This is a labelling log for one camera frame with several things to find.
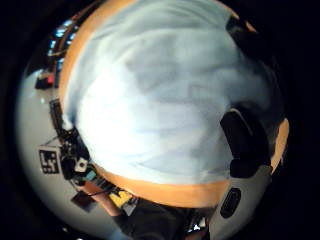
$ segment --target black object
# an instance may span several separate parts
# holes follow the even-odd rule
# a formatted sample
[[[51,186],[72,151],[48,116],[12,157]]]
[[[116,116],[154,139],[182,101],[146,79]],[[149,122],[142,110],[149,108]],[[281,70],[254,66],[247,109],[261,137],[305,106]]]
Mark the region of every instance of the black object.
[[[220,125],[234,157],[230,164],[232,177],[249,178],[260,165],[271,164],[267,135],[252,113],[238,107],[227,112]]]
[[[97,205],[96,201],[83,191],[78,192],[77,195],[71,199],[71,202],[86,212],[90,212]]]
[[[231,188],[221,207],[220,214],[224,218],[229,218],[237,209],[241,200],[241,191],[239,188]]]
[[[35,84],[35,89],[46,90],[52,87],[52,83],[48,81],[48,78],[38,79]]]

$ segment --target white cloth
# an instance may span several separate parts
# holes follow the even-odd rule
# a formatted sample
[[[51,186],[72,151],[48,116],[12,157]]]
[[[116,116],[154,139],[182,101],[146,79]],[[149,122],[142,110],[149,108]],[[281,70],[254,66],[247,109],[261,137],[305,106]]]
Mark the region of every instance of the white cloth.
[[[72,71],[63,116],[95,163],[154,183],[224,180],[232,155],[219,122],[235,104],[274,144],[274,75],[237,48],[229,17],[212,0],[140,0],[106,19]]]

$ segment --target hand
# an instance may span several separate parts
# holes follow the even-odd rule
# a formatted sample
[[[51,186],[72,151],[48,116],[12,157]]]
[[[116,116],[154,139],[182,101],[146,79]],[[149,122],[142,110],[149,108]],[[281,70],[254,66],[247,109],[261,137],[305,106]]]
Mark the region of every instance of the hand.
[[[103,189],[101,189],[100,187],[98,187],[90,181],[86,181],[83,186],[78,186],[78,189],[85,192],[88,195],[103,191]]]

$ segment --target cable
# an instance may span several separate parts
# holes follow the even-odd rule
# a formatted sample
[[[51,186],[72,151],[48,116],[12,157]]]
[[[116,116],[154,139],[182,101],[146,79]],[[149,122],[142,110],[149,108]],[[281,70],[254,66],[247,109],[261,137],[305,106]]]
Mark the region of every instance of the cable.
[[[106,193],[108,192],[109,190],[103,190],[101,192],[96,192],[96,193],[92,193],[92,194],[87,194],[88,196],[92,197],[92,196],[96,196],[96,195],[99,195],[99,194],[102,194],[102,193]]]

